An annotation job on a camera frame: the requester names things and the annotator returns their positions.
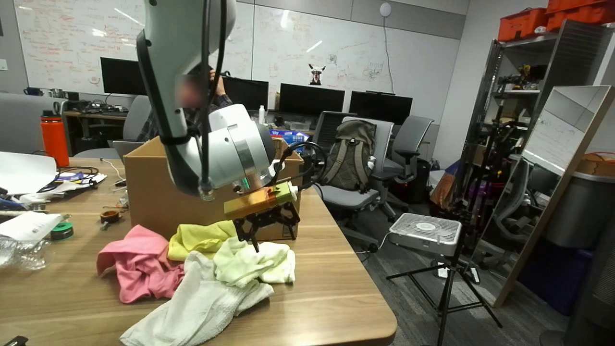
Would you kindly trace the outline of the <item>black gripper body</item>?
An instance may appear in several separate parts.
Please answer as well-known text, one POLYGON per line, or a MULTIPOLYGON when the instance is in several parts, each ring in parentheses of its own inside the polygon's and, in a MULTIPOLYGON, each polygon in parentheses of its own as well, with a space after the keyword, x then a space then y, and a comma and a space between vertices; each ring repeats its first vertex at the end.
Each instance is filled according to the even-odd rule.
POLYGON ((258 233, 270 225, 279 223, 291 239, 296 239, 296 225, 300 223, 300 216, 293 204, 277 206, 264 214, 252 214, 243 220, 235 220, 237 237, 247 241, 260 250, 258 233))

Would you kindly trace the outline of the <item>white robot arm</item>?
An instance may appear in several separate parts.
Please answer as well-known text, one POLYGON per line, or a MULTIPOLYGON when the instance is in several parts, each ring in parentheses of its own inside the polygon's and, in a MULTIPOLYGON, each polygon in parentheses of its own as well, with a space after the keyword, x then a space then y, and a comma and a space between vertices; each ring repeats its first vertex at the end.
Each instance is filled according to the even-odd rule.
POLYGON ((145 0, 145 10, 137 56, 172 183, 185 195, 212 200, 216 191, 256 175, 264 189, 227 200, 225 218, 254 248, 258 233, 273 223, 296 239, 298 187, 279 179, 268 127, 243 104, 214 110, 237 0, 145 0))

